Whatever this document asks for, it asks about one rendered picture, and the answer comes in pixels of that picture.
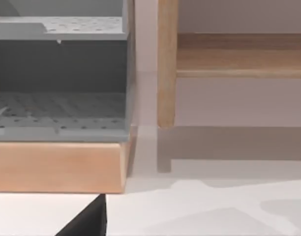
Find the open wooden shelf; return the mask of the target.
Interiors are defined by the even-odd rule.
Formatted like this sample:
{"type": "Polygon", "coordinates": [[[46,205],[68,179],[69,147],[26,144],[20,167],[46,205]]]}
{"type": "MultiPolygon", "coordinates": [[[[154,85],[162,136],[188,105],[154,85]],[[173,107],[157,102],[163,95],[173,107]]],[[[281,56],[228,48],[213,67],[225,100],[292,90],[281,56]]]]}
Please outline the open wooden shelf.
{"type": "Polygon", "coordinates": [[[301,79],[301,33],[179,33],[179,0],[158,0],[157,123],[173,127],[177,78],[301,79]]]}

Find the pale wooden drawer front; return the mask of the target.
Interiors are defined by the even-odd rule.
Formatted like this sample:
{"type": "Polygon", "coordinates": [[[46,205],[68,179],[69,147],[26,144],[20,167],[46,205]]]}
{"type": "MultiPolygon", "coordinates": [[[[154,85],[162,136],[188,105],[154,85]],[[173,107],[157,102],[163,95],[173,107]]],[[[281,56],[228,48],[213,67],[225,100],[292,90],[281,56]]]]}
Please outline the pale wooden drawer front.
{"type": "Polygon", "coordinates": [[[135,143],[0,142],[0,192],[122,193],[135,143]]]}

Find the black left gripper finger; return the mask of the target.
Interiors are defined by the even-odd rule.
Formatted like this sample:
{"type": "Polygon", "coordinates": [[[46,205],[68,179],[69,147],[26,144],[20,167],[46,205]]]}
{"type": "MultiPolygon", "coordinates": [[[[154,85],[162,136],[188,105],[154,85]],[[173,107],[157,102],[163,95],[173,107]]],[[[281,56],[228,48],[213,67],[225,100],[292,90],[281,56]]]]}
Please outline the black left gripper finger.
{"type": "Polygon", "coordinates": [[[106,236],[106,233],[106,194],[100,194],[55,236],[106,236]]]}

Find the grey pierced drawer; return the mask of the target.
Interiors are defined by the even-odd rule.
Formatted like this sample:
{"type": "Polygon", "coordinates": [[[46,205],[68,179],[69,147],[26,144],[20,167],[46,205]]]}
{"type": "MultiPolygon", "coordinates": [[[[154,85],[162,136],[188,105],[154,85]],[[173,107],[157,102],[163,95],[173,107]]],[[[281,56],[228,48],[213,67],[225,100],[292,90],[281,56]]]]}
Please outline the grey pierced drawer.
{"type": "Polygon", "coordinates": [[[0,142],[129,139],[135,0],[0,0],[0,142]]]}

